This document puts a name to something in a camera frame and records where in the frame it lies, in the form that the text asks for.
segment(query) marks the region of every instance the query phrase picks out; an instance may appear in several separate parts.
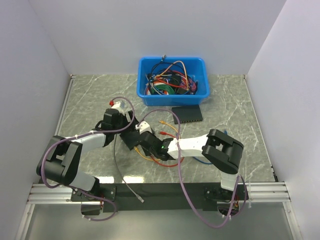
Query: gray cable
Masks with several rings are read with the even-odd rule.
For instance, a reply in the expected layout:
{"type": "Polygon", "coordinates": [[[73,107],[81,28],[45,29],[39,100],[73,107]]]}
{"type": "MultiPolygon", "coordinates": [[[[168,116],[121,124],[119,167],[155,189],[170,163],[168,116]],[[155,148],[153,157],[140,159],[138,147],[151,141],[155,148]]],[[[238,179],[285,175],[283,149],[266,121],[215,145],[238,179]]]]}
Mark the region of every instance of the gray cable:
{"type": "Polygon", "coordinates": [[[117,141],[117,135],[115,135],[114,137],[114,145],[113,145],[113,160],[114,160],[114,164],[116,166],[116,169],[118,170],[123,182],[125,183],[125,185],[128,187],[128,189],[140,200],[140,202],[144,203],[145,200],[143,200],[143,198],[137,194],[129,185],[128,183],[125,181],[124,176],[121,174],[120,169],[118,167],[117,161],[116,161],[116,141],[117,141]]]}

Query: wall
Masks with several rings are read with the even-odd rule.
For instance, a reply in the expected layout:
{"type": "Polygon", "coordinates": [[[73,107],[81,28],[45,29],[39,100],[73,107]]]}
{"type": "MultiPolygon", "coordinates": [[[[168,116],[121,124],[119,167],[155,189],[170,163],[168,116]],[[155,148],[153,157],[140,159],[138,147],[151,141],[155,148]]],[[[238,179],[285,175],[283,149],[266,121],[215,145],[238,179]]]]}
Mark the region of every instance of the wall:
{"type": "Polygon", "coordinates": [[[0,1],[0,239],[13,239],[68,75],[27,0],[0,1]]]}
{"type": "Polygon", "coordinates": [[[285,0],[29,0],[69,73],[136,73],[139,58],[202,57],[246,74],[285,0]]]}
{"type": "Polygon", "coordinates": [[[304,239],[319,239],[320,2],[287,0],[249,73],[264,139],[304,239]]]}

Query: marble table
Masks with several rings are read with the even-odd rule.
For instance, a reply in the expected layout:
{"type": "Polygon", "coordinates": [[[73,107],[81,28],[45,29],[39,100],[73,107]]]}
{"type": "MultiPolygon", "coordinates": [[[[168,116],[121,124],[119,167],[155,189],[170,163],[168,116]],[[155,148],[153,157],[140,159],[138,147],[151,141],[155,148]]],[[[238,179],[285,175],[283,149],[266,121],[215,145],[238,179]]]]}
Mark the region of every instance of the marble table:
{"type": "MultiPolygon", "coordinates": [[[[137,75],[76,75],[63,110],[59,135],[73,136],[90,131],[103,118],[110,99],[129,98],[139,120],[150,110],[136,94],[137,75]]],[[[200,105],[203,121],[181,125],[181,136],[190,138],[207,134],[210,129],[227,130],[228,134],[244,144],[239,173],[247,182],[274,182],[273,168],[263,141],[259,124],[243,75],[210,75],[210,96],[200,105]]],[[[173,123],[166,112],[155,112],[146,118],[155,132],[174,131],[159,120],[173,123]]],[[[92,150],[81,157],[79,169],[103,183],[121,183],[122,179],[113,159],[114,144],[92,150]]],[[[129,183],[178,183],[176,167],[162,167],[141,158],[117,138],[116,161],[129,183]]],[[[183,180],[189,183],[219,182],[220,173],[213,165],[201,164],[187,157],[181,164],[183,180]]]]}

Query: marble tabletop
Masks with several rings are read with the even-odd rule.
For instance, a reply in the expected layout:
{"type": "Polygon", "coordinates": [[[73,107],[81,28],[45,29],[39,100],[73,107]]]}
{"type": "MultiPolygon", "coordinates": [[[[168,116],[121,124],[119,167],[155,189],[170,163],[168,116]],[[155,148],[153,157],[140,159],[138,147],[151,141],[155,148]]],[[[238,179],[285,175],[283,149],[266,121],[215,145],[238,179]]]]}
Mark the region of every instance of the marble tabletop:
{"type": "MultiPolygon", "coordinates": [[[[145,106],[136,94],[137,75],[76,75],[72,80],[61,121],[59,135],[68,137],[90,131],[103,118],[109,101],[117,96],[129,98],[139,120],[150,110],[159,107],[145,106]]],[[[203,121],[181,125],[182,138],[207,134],[210,129],[227,130],[228,134],[244,145],[239,173],[246,182],[274,182],[273,169],[254,112],[243,75],[209,75],[210,96],[200,105],[203,121]]],[[[146,118],[155,132],[174,131],[161,123],[174,124],[166,112],[155,112],[146,118]]],[[[114,143],[83,154],[79,169],[103,183],[121,183],[113,159],[114,143]]],[[[178,183],[176,167],[162,167],[130,151],[117,138],[116,161],[124,179],[129,183],[178,183]]],[[[187,157],[181,164],[183,180],[189,183],[219,182],[220,172],[213,165],[199,163],[187,157]]]]}

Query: blue plastic container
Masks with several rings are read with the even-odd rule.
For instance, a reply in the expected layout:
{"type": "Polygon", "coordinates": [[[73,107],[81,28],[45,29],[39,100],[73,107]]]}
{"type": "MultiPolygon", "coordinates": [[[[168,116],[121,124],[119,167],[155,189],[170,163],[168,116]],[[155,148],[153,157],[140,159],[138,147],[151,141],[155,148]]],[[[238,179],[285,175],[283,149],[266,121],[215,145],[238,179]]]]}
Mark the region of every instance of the blue plastic container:
{"type": "MultiPolygon", "coordinates": [[[[186,68],[186,73],[198,82],[198,89],[195,95],[145,95],[146,84],[148,82],[146,75],[151,72],[154,65],[161,61],[162,57],[146,56],[140,59],[138,69],[138,79],[136,84],[136,94],[142,98],[142,101],[147,106],[185,106],[198,105],[203,99],[210,95],[210,88],[205,62],[199,57],[166,57],[164,62],[173,63],[182,61],[186,68]]],[[[153,71],[158,72],[161,69],[167,68],[168,64],[160,64],[153,71]]],[[[171,70],[176,70],[181,73],[183,71],[178,66],[173,65],[171,70]]]]}

